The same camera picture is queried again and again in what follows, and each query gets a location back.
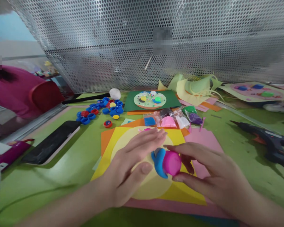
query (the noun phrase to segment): person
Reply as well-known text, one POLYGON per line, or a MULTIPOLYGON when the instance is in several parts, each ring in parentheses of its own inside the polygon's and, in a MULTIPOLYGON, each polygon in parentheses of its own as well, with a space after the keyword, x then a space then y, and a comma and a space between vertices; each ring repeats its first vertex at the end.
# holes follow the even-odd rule
MULTIPOLYGON (((116 153, 101 177, 36 211, 17 226, 80 226, 110 207, 123 206, 152 170, 150 163, 141 161, 162 145, 166 134, 164 130, 154 128, 136 135, 116 153)), ((202 193, 250 226, 284 227, 284 209, 253 190, 229 156, 197 143, 164 147, 179 152, 190 173, 181 172, 172 180, 183 182, 192 190, 202 193), (204 179, 193 176, 191 160, 198 160, 205 165, 211 176, 204 179)))
POLYGON ((15 112, 16 117, 0 126, 0 135, 8 135, 42 113, 30 102, 29 92, 45 81, 28 71, 12 66, 0 66, 0 105, 15 112))

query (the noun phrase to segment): metal mesh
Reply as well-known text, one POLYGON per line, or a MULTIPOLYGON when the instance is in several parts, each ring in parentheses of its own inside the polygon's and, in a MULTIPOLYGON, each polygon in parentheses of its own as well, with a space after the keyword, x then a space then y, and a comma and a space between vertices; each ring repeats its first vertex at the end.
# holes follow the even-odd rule
POLYGON ((11 3, 75 93, 151 89, 175 72, 284 82, 284 0, 11 3), (160 27, 172 31, 171 53, 153 56, 160 27))

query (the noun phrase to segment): white ball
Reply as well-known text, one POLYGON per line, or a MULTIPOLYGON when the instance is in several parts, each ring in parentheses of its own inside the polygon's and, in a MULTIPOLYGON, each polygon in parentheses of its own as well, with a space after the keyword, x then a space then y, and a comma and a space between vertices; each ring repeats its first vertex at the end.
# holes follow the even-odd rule
POLYGON ((119 89, 112 88, 112 89, 109 91, 109 94, 110 94, 110 97, 111 97, 113 100, 117 100, 117 99, 120 99, 120 98, 121 98, 121 92, 119 91, 119 89))

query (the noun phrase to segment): round paper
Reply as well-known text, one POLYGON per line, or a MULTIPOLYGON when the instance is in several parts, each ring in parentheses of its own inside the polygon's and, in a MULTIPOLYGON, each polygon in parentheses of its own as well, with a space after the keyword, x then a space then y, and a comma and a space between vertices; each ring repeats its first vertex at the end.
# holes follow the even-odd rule
POLYGON ((143 108, 143 109, 157 109, 162 107, 165 103, 166 103, 166 97, 165 95, 161 94, 161 93, 156 93, 154 96, 150 95, 150 92, 147 91, 143 91, 139 94, 137 94, 134 98, 133 98, 134 103, 143 108), (161 100, 161 103, 154 103, 153 99, 155 99, 156 97, 159 97, 161 100))
MULTIPOLYGON (((131 138, 133 138, 135 135, 139 133, 139 129, 143 131, 146 128, 153 128, 153 127, 138 126, 126 131, 116 143, 111 153, 110 160, 113 159, 113 157, 115 156, 118 150, 125 147, 126 144, 128 144, 128 142, 131 140, 131 138)), ((166 140, 163 144, 173 145, 173 142, 168 136, 166 136, 166 140)), ((148 154, 145 157, 145 159, 143 159, 143 161, 152 164, 153 169, 149 173, 149 175, 147 175, 147 177, 144 179, 138 190, 133 194, 132 198, 138 200, 150 200, 158 198, 162 196, 171 186, 172 184, 171 176, 169 176, 168 179, 164 179, 157 174, 157 172, 155 171, 154 162, 151 158, 151 154, 148 154)))

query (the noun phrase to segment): fingernail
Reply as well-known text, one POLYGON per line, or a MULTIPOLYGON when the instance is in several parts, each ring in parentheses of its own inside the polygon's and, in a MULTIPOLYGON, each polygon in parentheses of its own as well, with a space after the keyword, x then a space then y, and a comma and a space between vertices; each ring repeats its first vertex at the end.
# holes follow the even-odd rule
POLYGON ((183 182, 183 178, 180 177, 180 176, 175 176, 175 177, 173 177, 172 180, 173 180, 173 181, 176 181, 176 182, 183 182))
POLYGON ((142 173, 143 174, 149 174, 151 170, 152 170, 151 164, 145 164, 145 165, 142 166, 142 173))

